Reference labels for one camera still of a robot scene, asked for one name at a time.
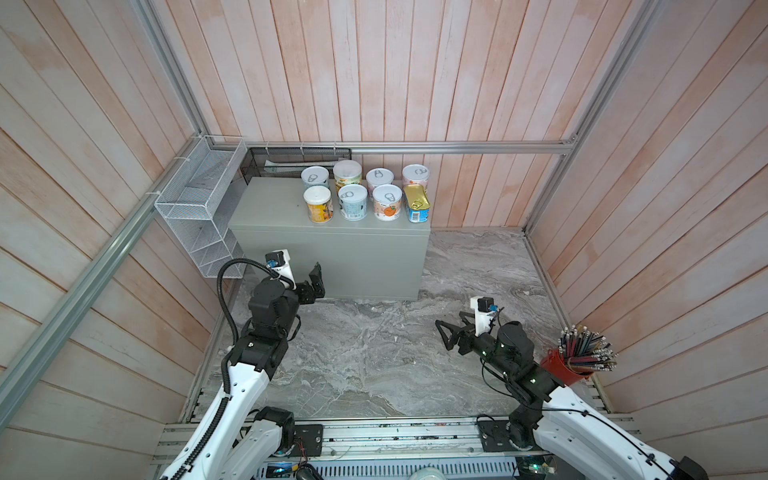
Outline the amber jar white lid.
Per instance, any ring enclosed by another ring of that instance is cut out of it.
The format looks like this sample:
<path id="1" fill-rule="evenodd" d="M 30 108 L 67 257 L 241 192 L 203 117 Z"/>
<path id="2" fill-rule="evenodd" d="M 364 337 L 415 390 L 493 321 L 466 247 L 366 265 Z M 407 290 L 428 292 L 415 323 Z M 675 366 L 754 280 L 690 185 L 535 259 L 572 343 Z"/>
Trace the amber jar white lid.
<path id="1" fill-rule="evenodd" d="M 333 218 L 333 203 L 331 191 L 323 185 L 307 188 L 303 199 L 308 208 L 309 219 L 314 223 L 326 223 Z"/>

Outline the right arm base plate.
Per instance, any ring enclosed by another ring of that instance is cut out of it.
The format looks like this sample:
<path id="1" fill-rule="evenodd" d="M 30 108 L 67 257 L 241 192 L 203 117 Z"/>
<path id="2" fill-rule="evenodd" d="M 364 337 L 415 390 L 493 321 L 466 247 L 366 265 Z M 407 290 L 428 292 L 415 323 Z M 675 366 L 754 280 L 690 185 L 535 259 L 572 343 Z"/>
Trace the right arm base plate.
<path id="1" fill-rule="evenodd" d="M 534 430 L 518 421 L 497 420 L 480 415 L 475 419 L 475 424 L 485 453 L 550 454 L 534 438 Z"/>

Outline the blue labelled can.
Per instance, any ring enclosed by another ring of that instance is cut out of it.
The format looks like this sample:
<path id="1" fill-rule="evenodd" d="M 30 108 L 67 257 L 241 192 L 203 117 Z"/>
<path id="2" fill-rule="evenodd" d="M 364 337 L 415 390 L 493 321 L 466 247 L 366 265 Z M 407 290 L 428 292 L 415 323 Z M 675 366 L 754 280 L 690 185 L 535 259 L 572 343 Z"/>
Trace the blue labelled can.
<path id="1" fill-rule="evenodd" d="M 324 166 L 313 165 L 302 170 L 301 180 L 306 189 L 313 186 L 329 187 L 329 171 Z"/>

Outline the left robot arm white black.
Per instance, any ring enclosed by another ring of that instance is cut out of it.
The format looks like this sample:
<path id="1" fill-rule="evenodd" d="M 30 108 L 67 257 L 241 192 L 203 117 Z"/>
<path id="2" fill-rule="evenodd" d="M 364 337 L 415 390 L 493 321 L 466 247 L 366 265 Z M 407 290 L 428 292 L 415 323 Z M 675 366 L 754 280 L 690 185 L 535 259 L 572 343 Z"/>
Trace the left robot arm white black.
<path id="1" fill-rule="evenodd" d="M 219 301 L 233 335 L 220 363 L 222 385 L 213 403 L 180 453 L 165 469 L 165 479 L 250 479 L 271 456 L 289 456 L 297 445 L 292 412 L 253 406 L 282 362 L 301 328 L 298 310 L 325 296 L 322 267 L 314 265 L 306 281 L 294 279 L 287 250 L 269 252 L 263 262 L 226 261 L 216 287 L 236 265 L 264 273 L 252 291 L 249 320 L 238 327 L 225 299 Z"/>

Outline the pink labelled can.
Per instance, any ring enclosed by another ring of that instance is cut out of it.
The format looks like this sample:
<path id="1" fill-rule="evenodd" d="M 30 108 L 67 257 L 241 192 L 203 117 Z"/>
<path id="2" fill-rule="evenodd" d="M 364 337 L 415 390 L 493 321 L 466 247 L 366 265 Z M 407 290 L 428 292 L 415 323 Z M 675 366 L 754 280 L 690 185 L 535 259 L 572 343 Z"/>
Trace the pink labelled can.
<path id="1" fill-rule="evenodd" d="M 367 186 L 370 191 L 381 185 L 392 184 L 394 180 L 394 173 L 386 168 L 374 168 L 366 174 Z"/>

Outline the orange labelled can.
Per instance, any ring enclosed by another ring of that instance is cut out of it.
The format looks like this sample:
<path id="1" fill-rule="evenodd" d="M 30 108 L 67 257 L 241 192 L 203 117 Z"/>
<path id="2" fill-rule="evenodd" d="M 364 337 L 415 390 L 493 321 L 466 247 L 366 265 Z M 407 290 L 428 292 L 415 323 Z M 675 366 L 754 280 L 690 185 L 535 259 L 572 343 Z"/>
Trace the orange labelled can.
<path id="1" fill-rule="evenodd" d="M 374 214 L 378 220 L 396 220 L 402 209 L 402 189 L 393 184 L 384 184 L 373 190 Z"/>

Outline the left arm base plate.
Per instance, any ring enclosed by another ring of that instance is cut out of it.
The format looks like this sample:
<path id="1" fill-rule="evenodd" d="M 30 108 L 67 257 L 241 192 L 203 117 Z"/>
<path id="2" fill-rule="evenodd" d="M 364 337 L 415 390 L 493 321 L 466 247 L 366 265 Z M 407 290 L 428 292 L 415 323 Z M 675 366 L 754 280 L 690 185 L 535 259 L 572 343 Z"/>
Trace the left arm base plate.
<path id="1" fill-rule="evenodd" d="M 255 421 L 237 445 L 237 451 L 259 457 L 316 457 L 322 452 L 324 426 L 299 424 L 280 426 L 268 420 Z"/>

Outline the gold rectangular sardine tin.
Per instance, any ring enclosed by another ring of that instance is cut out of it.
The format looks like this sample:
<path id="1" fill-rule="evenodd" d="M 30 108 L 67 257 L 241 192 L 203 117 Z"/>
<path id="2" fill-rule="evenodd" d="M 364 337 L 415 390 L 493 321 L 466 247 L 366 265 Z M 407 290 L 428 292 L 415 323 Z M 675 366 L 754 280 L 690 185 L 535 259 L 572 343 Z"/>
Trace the gold rectangular sardine tin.
<path id="1" fill-rule="evenodd" d="M 431 204 L 422 185 L 409 184 L 403 187 L 408 220 L 412 223 L 425 223 L 429 219 Z"/>

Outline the yellow can plastic lid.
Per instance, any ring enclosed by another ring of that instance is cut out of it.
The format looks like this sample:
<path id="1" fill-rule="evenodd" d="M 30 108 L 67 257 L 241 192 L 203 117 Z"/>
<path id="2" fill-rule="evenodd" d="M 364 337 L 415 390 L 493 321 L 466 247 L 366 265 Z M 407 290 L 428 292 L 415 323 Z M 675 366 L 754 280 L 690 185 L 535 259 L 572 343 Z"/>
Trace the yellow can plastic lid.
<path id="1" fill-rule="evenodd" d="M 359 184 L 362 179 L 362 165 L 354 160 L 339 160 L 333 166 L 335 188 L 339 191 L 347 185 Z"/>

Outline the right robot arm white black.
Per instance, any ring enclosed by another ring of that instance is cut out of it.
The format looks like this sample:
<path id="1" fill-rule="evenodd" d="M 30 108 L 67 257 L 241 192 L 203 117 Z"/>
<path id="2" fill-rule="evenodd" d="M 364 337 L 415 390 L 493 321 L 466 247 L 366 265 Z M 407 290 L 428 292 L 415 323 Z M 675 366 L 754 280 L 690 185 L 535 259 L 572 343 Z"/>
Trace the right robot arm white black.
<path id="1" fill-rule="evenodd" d="M 534 345 L 521 323 L 495 335 L 475 326 L 437 320 L 447 350 L 475 353 L 481 371 L 502 382 L 518 402 L 509 415 L 508 442 L 521 450 L 540 448 L 565 460 L 588 479 L 707 479 L 695 460 L 673 457 L 641 442 L 585 403 L 569 386 L 534 360 Z"/>

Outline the pink can front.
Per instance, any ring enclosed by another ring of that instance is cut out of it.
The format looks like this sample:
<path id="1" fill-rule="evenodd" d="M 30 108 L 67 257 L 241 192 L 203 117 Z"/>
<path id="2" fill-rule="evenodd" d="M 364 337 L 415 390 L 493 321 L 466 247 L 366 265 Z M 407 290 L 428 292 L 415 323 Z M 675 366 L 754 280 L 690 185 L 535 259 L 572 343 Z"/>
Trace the pink can front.
<path id="1" fill-rule="evenodd" d="M 427 190 L 430 170 L 422 164 L 409 164 L 402 169 L 402 185 L 420 185 Z"/>

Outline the teal labelled can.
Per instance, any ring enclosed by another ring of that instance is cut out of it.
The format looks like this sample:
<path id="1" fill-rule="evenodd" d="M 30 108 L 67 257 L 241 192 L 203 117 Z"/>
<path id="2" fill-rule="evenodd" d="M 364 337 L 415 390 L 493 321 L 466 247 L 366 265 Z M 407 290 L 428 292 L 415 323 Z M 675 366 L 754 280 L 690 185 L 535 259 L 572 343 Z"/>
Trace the teal labelled can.
<path id="1" fill-rule="evenodd" d="M 347 221 L 360 221 L 367 215 L 367 188 L 360 184 L 343 186 L 338 192 L 341 213 Z"/>

